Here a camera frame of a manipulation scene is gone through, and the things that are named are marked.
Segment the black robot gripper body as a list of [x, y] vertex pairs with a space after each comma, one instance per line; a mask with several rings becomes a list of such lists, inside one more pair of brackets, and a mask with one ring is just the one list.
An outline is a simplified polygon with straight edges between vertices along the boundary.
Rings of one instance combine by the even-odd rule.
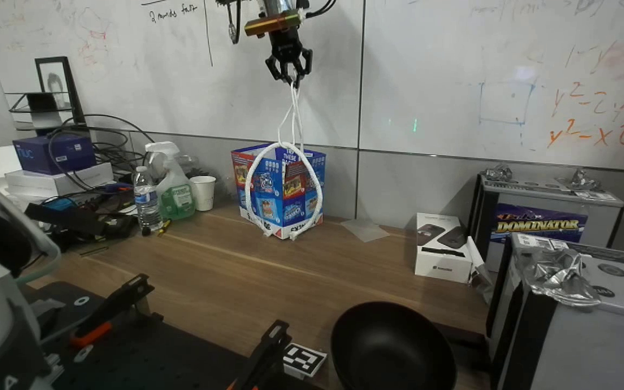
[[260, 14], [245, 24], [245, 36], [268, 37], [277, 62], [302, 60], [305, 49], [299, 39], [299, 27], [307, 10], [309, 0], [260, 0]]

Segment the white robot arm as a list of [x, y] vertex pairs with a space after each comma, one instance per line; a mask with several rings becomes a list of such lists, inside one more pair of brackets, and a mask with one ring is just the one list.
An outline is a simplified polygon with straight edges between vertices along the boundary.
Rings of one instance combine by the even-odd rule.
[[[59, 247], [3, 194], [0, 219], [25, 245], [43, 247], [49, 262], [61, 260]], [[317, 390], [284, 374], [284, 348], [272, 340], [240, 359], [141, 312], [136, 304], [150, 291], [148, 278], [136, 275], [43, 334], [0, 264], [0, 390]]]

